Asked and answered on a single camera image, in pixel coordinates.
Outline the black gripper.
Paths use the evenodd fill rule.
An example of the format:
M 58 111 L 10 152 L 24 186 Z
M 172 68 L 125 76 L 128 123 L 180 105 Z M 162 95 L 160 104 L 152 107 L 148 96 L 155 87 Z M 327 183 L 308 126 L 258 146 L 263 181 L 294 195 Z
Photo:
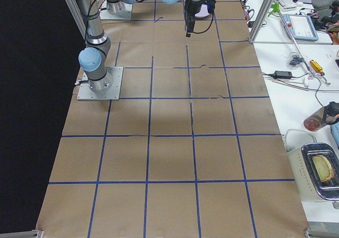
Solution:
M 185 0 L 186 37 L 190 38 L 194 31 L 195 15 L 201 10 L 202 1 Z

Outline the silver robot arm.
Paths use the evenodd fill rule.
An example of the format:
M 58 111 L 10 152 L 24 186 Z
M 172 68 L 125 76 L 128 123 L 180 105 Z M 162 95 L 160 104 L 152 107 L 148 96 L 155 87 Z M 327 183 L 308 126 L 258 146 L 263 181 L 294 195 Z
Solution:
M 97 0 L 75 0 L 82 15 L 86 30 L 86 47 L 79 53 L 78 60 L 88 79 L 88 88 L 93 93 L 104 93 L 112 88 L 114 76 L 105 66 L 106 56 L 111 47 L 111 40 L 102 27 Z M 113 3 L 128 3 L 146 0 L 107 0 Z M 166 4 L 174 4 L 179 0 L 161 0 Z
M 117 15 L 126 10 L 126 4 L 134 4 L 137 0 L 106 0 L 106 10 L 112 15 Z

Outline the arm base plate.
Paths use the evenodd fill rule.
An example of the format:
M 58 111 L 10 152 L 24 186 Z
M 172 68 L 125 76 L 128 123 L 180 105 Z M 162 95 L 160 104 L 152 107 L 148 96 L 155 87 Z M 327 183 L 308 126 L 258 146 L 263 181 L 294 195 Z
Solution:
M 106 21 L 129 21 L 131 20 L 132 15 L 132 4 L 126 4 L 126 10 L 117 15 L 112 15 L 108 13 L 106 10 L 106 1 L 103 3 L 102 8 L 100 10 L 100 18 L 101 20 Z
M 106 67 L 106 76 L 99 81 L 91 81 L 84 73 L 78 89 L 77 99 L 80 101 L 118 101 L 124 67 Z

